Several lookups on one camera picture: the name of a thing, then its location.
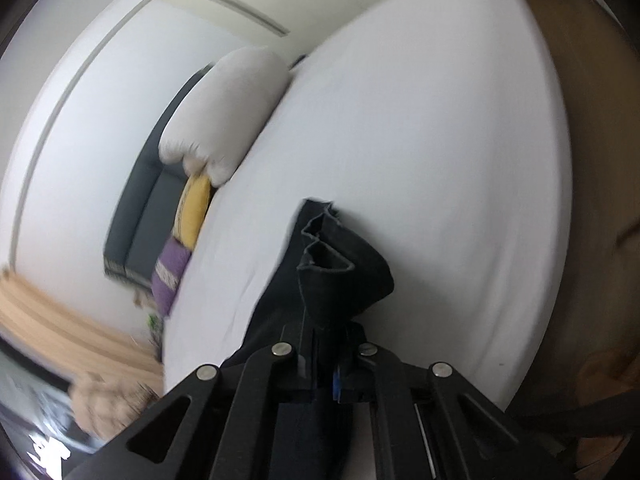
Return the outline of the black denim pants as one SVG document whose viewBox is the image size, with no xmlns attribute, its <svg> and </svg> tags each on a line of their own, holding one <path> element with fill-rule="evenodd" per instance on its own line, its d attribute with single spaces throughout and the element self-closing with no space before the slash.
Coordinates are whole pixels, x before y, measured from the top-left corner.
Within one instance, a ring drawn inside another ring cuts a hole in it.
<svg viewBox="0 0 640 480">
<path fill-rule="evenodd" d="M 341 478 L 352 447 L 355 408 L 342 396 L 341 348 L 364 341 L 355 318 L 395 287 L 386 260 L 341 222 L 332 204 L 305 200 L 288 246 L 255 306 L 241 347 L 222 364 L 245 363 L 292 330 L 308 362 L 310 403 L 279 410 L 269 475 Z"/>
</svg>

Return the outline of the beige puffer jacket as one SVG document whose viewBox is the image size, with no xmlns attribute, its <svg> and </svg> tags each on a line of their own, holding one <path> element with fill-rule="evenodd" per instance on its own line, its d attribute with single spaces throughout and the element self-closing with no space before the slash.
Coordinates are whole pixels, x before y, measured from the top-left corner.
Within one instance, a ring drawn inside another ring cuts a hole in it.
<svg viewBox="0 0 640 480">
<path fill-rule="evenodd" d="M 78 376 L 68 395 L 77 426 L 103 442 L 117 437 L 160 398 L 144 382 L 96 373 Z"/>
</svg>

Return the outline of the purple patterned pillow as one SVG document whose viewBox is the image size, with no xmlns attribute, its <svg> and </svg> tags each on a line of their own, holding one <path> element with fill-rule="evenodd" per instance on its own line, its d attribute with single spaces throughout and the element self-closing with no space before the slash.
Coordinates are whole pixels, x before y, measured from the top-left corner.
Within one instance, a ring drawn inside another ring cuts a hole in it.
<svg viewBox="0 0 640 480">
<path fill-rule="evenodd" d="M 168 318 L 192 252 L 175 237 L 169 237 L 157 258 L 152 273 L 151 290 L 158 313 Z"/>
</svg>

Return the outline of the yellow patterned pillow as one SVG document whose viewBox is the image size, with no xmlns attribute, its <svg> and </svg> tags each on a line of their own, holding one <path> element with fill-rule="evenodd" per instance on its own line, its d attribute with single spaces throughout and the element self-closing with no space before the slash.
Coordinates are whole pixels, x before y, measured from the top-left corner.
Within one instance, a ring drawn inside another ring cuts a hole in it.
<svg viewBox="0 0 640 480">
<path fill-rule="evenodd" d="M 175 214 L 172 236 L 191 252 L 194 251 L 204 223 L 212 186 L 207 174 L 192 176 L 186 181 Z"/>
</svg>

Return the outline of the beige curtain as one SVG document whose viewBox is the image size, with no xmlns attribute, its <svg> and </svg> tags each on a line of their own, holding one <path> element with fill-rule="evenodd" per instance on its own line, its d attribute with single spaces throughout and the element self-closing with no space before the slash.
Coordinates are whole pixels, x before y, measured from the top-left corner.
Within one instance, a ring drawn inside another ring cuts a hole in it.
<svg viewBox="0 0 640 480">
<path fill-rule="evenodd" d="M 96 373 L 163 391 L 151 344 L 67 309 L 8 269 L 1 271 L 1 329 L 64 375 Z"/>
</svg>

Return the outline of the dark grey headboard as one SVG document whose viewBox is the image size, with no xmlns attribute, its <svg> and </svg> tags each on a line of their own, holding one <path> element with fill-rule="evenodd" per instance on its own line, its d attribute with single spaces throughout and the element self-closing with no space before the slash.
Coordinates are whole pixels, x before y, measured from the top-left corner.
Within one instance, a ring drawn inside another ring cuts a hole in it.
<svg viewBox="0 0 640 480">
<path fill-rule="evenodd" d="M 128 287 L 151 290 L 156 260 L 188 180 L 181 165 L 160 160 L 160 137 L 179 104 L 209 71 L 205 66 L 193 74 L 172 98 L 146 138 L 120 194 L 103 248 L 103 269 L 108 278 Z"/>
</svg>

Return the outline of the folded beige duvet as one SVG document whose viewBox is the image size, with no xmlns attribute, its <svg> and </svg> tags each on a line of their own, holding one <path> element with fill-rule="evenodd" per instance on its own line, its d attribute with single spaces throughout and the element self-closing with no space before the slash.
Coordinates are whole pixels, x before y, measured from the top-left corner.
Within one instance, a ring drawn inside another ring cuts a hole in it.
<svg viewBox="0 0 640 480">
<path fill-rule="evenodd" d="M 228 182 L 265 127 L 291 81 L 279 55 L 245 47 L 221 58 L 168 120 L 158 154 L 189 176 L 204 171 L 215 188 Z"/>
</svg>

